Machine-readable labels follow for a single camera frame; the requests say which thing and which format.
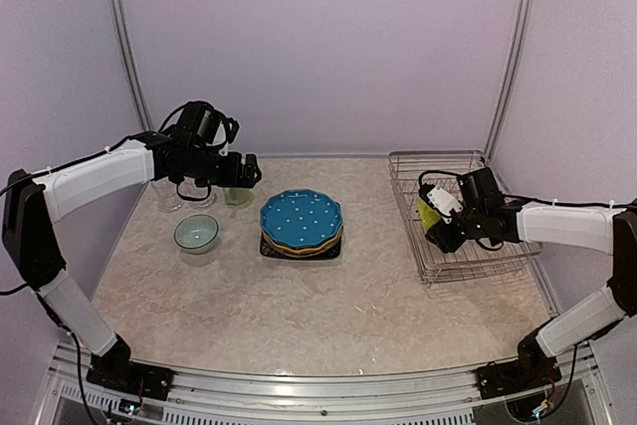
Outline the white patterned bowl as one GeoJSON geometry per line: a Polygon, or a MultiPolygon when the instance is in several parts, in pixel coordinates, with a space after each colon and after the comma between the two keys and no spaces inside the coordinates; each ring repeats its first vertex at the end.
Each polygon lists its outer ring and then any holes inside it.
{"type": "Polygon", "coordinates": [[[219,234],[218,221],[206,214],[183,219],[173,232],[173,241],[182,251],[199,255],[210,251],[219,234]]]}

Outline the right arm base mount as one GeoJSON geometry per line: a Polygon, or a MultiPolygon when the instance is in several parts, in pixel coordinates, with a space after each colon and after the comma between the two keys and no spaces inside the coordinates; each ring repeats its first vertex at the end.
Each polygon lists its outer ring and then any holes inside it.
{"type": "Polygon", "coordinates": [[[524,369],[517,360],[489,362],[477,368],[475,374],[483,400],[551,385],[562,378],[556,363],[536,369],[524,369]]]}

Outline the clear glass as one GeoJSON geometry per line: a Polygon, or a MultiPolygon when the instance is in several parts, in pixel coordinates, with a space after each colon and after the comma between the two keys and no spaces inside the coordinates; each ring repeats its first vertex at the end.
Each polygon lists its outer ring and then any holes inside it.
{"type": "Polygon", "coordinates": [[[183,201],[177,196],[175,185],[162,179],[150,183],[150,187],[157,199],[157,209],[162,213],[171,213],[183,206],[183,201]]]}
{"type": "Polygon", "coordinates": [[[188,186],[188,196],[193,198],[190,205],[195,209],[206,209],[212,206],[217,198],[213,187],[197,187],[195,185],[188,186]]]}

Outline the pale green mug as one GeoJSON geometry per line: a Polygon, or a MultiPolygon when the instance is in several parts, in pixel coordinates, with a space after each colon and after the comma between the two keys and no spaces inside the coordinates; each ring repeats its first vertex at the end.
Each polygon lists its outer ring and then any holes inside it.
{"type": "Polygon", "coordinates": [[[251,196],[250,190],[245,188],[224,188],[224,202],[229,206],[239,206],[246,203],[251,196]]]}

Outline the blue polka dot plate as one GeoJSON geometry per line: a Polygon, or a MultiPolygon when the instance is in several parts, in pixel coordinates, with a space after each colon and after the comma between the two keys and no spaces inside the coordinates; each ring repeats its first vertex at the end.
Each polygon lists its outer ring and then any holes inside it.
{"type": "Polygon", "coordinates": [[[260,210],[262,232],[291,250],[315,249],[342,234],[340,205],[328,195],[293,189],[270,197],[260,210]]]}

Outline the yellow-green bowl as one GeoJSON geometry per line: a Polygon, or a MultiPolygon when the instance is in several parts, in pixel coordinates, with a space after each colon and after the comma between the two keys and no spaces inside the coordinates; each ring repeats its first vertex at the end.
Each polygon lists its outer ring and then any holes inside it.
{"type": "Polygon", "coordinates": [[[442,220],[437,205],[431,199],[418,198],[417,211],[425,232],[429,232],[442,220]]]}

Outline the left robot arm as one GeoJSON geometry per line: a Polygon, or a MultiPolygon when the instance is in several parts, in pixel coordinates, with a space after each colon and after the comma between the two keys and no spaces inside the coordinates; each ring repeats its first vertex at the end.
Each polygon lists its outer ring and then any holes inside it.
{"type": "Polygon", "coordinates": [[[129,345],[68,273],[56,224],[116,192],[163,179],[180,185],[190,178],[206,190],[253,188],[262,178],[256,156],[228,148],[238,131],[238,121],[211,104],[188,102],[158,131],[129,135],[57,167],[18,169],[9,176],[1,191],[3,246],[50,319],[90,351],[89,382],[143,392],[153,380],[167,386],[171,372],[132,360],[129,345]]]}

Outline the orange polka dot plate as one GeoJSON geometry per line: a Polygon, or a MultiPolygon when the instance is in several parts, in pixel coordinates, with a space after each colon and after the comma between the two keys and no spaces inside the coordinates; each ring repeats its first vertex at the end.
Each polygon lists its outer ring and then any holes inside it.
{"type": "Polygon", "coordinates": [[[343,227],[340,227],[337,232],[330,238],[323,240],[318,246],[293,248],[285,246],[275,242],[266,232],[262,232],[262,239],[265,243],[271,247],[274,251],[289,257],[312,257],[318,254],[324,253],[331,249],[341,239],[343,227]]]}

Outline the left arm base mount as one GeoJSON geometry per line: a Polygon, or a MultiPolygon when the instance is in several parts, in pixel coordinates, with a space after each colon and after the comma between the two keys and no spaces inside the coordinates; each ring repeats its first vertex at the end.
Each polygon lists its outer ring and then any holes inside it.
{"type": "Polygon", "coordinates": [[[174,371],[170,368],[140,362],[132,362],[125,371],[100,371],[93,367],[87,373],[91,384],[160,401],[167,400],[173,377],[174,371]]]}

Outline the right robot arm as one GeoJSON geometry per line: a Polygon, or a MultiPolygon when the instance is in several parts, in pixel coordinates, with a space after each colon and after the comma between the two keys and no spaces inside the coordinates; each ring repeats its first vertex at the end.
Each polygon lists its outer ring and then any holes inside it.
{"type": "Polygon", "coordinates": [[[504,193],[491,168],[454,174],[454,196],[423,176],[418,195],[438,218],[426,238],[442,253],[467,242],[495,252],[506,243],[549,243],[611,256],[612,275],[605,285],[530,332],[516,359],[478,369],[486,394],[500,386],[518,390],[561,378],[557,357],[580,343],[604,336],[636,314],[636,205],[569,203],[504,193]]]}

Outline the black square floral plate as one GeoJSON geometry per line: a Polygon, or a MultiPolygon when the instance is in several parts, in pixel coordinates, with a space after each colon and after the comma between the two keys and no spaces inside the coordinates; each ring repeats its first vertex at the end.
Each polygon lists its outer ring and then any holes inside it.
{"type": "Polygon", "coordinates": [[[323,247],[316,253],[290,253],[280,248],[273,247],[265,233],[261,234],[259,251],[264,257],[283,260],[318,261],[336,259],[341,252],[342,238],[339,237],[328,247],[323,247]]]}

